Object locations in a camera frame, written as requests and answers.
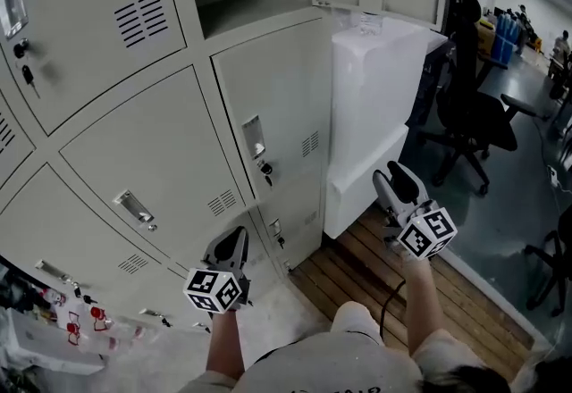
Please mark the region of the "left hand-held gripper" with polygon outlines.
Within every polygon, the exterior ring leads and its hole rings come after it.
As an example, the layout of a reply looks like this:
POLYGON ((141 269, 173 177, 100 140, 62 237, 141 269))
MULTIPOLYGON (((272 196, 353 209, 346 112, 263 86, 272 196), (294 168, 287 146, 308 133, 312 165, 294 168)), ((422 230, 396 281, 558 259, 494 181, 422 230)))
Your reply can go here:
POLYGON ((251 280, 242 268, 248 259, 248 230, 229 229, 208 245, 203 267, 189 270, 183 286, 187 299, 200 311, 225 314, 248 303, 251 280))

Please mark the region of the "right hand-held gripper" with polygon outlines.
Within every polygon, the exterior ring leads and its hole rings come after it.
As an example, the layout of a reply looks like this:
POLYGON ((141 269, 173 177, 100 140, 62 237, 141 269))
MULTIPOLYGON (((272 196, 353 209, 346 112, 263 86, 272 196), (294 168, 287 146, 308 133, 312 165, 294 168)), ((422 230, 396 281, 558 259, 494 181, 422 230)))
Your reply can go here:
MULTIPOLYGON (((422 185, 409 168, 395 161, 387 164, 390 176, 375 171, 374 188, 378 202, 386 212, 403 213, 411 205, 425 201, 422 185)), ((444 207, 431 209, 419 206, 401 222, 393 222, 385 236, 398 242, 413 258, 423 260, 443 250, 458 234, 458 230, 444 207)))

